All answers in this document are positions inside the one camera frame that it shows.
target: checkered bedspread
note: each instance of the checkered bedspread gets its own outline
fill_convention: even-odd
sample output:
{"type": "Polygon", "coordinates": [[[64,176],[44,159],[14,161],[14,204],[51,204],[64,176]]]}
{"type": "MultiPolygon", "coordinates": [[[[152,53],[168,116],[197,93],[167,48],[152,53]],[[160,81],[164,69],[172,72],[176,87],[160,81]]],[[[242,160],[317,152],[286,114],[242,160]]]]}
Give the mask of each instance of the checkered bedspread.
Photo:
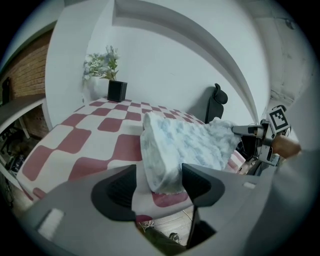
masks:
{"type": "MultiPolygon", "coordinates": [[[[37,144],[17,174],[22,189],[31,200],[38,200],[65,181],[135,164],[137,187],[132,210],[137,221],[162,218],[191,206],[185,192],[156,194],[148,186],[140,135],[144,114],[150,111],[165,118],[203,124],[191,114],[164,106],[100,98],[76,110],[37,144]]],[[[235,151],[226,171],[236,172],[244,162],[241,158],[235,151]]]]}

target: black plant pot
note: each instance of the black plant pot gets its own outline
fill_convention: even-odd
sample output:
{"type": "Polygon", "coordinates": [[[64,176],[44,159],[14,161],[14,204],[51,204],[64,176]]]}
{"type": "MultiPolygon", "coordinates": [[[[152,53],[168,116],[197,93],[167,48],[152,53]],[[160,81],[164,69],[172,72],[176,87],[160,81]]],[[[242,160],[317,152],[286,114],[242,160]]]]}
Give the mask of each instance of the black plant pot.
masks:
{"type": "Polygon", "coordinates": [[[126,82],[110,80],[107,99],[114,102],[124,101],[126,99],[127,84],[126,82]]]}

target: brick wall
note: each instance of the brick wall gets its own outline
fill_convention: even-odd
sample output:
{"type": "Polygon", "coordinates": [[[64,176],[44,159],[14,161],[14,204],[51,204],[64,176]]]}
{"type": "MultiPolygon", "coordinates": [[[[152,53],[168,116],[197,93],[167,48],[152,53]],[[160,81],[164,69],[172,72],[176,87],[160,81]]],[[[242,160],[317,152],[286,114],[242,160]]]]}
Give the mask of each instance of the brick wall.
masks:
{"type": "MultiPolygon", "coordinates": [[[[42,34],[15,56],[0,75],[0,85],[10,77],[11,98],[45,93],[46,58],[52,30],[42,34]]],[[[23,116],[31,135],[43,138],[48,132],[41,106],[23,116]]]]}

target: white wall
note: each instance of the white wall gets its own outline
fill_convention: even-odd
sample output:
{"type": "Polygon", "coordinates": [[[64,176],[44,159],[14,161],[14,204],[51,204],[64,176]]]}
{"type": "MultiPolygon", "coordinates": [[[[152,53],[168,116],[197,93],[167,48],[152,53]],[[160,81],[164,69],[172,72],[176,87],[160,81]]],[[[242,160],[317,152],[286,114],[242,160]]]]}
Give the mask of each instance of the white wall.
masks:
{"type": "Polygon", "coordinates": [[[261,117],[270,98],[270,74],[256,23],[238,0],[144,0],[172,9],[210,32],[242,71],[261,117]]]}
{"type": "Polygon", "coordinates": [[[64,9],[64,0],[46,0],[41,3],[25,20],[16,32],[0,63],[0,70],[5,66],[15,51],[35,33],[58,20],[64,9]]]}
{"type": "Polygon", "coordinates": [[[265,42],[271,95],[291,104],[319,73],[316,55],[300,27],[274,0],[246,0],[265,42]],[[293,29],[287,25],[291,21],[293,29]]]}
{"type": "MultiPolygon", "coordinates": [[[[209,2],[206,0],[202,0],[200,8],[195,1],[153,2],[188,15],[211,32],[214,37],[220,39],[239,64],[241,71],[245,73],[247,81],[250,81],[249,86],[254,94],[254,102],[261,116],[270,97],[269,69],[263,44],[250,16],[235,1],[230,0],[227,1],[229,5],[224,1],[213,1],[213,4],[210,2],[211,8],[208,8],[209,2]],[[221,13],[215,16],[222,10],[225,11],[225,8],[228,9],[226,14],[228,18],[221,13]],[[200,15],[199,11],[206,12],[204,9],[209,9],[211,14],[201,13],[200,15]],[[225,24],[230,17],[233,17],[233,22],[225,24]],[[244,25],[239,26],[241,22],[238,19],[243,19],[244,25]]],[[[113,5],[109,3],[103,10],[91,35],[87,54],[103,53],[106,45],[118,48],[121,59],[118,62],[117,78],[128,82],[126,95],[128,99],[165,105],[183,111],[191,110],[204,120],[207,100],[210,96],[208,92],[212,92],[207,88],[218,83],[229,97],[228,103],[224,105],[222,118],[240,125],[253,123],[248,109],[235,89],[207,61],[181,43],[163,36],[166,33],[155,33],[152,29],[112,26],[112,9],[113,5]]],[[[156,31],[168,29],[154,23],[144,25],[144,27],[148,26],[153,28],[158,26],[156,31]]],[[[107,92],[107,80],[94,78],[93,83],[96,88],[105,88],[107,92]]]]}
{"type": "Polygon", "coordinates": [[[192,112],[204,120],[208,87],[221,85],[227,93],[225,120],[253,122],[229,82],[196,53],[163,35],[138,28],[117,27],[108,43],[121,55],[117,79],[128,82],[128,99],[192,112]]]}
{"type": "Polygon", "coordinates": [[[45,68],[45,94],[52,126],[83,105],[83,63],[89,40],[107,0],[66,6],[53,30],[45,68]]]}

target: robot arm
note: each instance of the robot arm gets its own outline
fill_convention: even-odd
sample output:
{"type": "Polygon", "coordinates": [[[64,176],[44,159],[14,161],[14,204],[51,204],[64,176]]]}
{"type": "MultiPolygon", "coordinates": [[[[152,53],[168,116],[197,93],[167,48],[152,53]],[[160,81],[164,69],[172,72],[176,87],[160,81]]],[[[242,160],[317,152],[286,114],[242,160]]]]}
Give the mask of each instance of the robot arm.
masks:
{"type": "Polygon", "coordinates": [[[285,135],[290,128],[285,110],[277,106],[267,114],[261,125],[234,126],[232,132],[242,136],[245,150],[260,161],[274,166],[271,156],[274,154],[273,142],[278,135],[285,135]]]}

